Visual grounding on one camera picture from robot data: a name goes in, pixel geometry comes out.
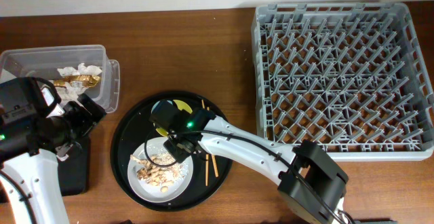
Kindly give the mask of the blue cup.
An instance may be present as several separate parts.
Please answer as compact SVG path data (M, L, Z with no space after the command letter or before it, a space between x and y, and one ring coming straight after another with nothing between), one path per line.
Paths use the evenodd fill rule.
M155 110L155 108L158 106L158 104L159 103L161 103L161 102L167 102L167 103L170 103L172 106L175 106L176 107L176 105L174 105L174 101L172 101L172 100L160 100L160 101L157 101L153 106L152 106L152 108L151 108L151 113L153 113L153 111Z

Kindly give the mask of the white gold wrapper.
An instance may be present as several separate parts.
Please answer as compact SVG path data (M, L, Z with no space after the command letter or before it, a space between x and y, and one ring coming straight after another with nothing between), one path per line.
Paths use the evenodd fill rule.
M102 78L102 69L95 65L86 66L83 62L74 67L57 69L60 78L52 80L62 102L77 100L79 95L90 88L97 87Z

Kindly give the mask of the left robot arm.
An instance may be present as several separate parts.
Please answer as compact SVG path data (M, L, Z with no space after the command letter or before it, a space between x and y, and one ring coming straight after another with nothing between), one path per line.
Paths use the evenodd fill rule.
M106 115L87 94L63 114L52 82L18 77L1 84L1 184L17 223L68 223L58 157L78 145Z

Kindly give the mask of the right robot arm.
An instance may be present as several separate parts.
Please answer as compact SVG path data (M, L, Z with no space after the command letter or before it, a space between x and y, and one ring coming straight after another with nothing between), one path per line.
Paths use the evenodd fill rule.
M164 147L178 163L195 151L225 157L274 182L290 210L306 222L354 223L343 209L348 175L317 143L275 143L207 109L189 113L167 100L154 106L150 121L167 132Z

